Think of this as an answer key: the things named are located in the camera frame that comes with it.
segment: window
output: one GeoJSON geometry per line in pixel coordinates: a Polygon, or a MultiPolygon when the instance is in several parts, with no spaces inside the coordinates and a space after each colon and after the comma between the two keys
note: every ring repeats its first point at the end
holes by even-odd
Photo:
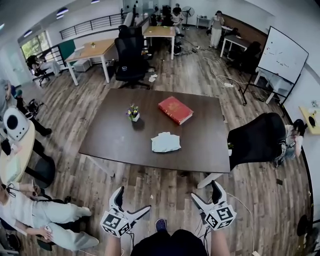
{"type": "Polygon", "coordinates": [[[46,32],[42,32],[41,34],[32,38],[30,41],[26,42],[21,47],[25,59],[27,59],[31,55],[38,55],[39,53],[49,48],[50,46],[48,43],[46,32]]]}

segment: white paper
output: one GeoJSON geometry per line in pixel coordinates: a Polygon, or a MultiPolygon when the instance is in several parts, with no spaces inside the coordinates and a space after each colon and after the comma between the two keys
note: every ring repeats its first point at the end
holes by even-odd
{"type": "Polygon", "coordinates": [[[170,132],[159,133],[157,137],[151,139],[153,152],[165,153],[181,149],[180,137],[170,132]]]}

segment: whiteboard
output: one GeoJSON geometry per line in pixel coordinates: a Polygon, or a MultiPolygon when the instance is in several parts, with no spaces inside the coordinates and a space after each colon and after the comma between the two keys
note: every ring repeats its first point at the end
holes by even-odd
{"type": "Polygon", "coordinates": [[[295,84],[308,55],[300,45],[271,26],[258,67],[295,84]]]}

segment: small white pot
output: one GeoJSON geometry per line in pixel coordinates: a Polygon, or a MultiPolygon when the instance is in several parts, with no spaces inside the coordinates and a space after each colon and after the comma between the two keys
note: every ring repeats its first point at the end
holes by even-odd
{"type": "Polygon", "coordinates": [[[133,121],[133,122],[138,121],[139,117],[140,117],[140,112],[136,115],[136,117],[135,117],[134,119],[132,119],[132,121],[133,121]]]}

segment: red book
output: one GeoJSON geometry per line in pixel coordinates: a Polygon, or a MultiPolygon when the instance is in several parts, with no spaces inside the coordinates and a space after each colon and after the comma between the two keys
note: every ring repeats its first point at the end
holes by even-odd
{"type": "Polygon", "coordinates": [[[178,125],[182,125],[193,115],[193,111],[171,96],[158,104],[159,108],[166,113],[178,125]]]}

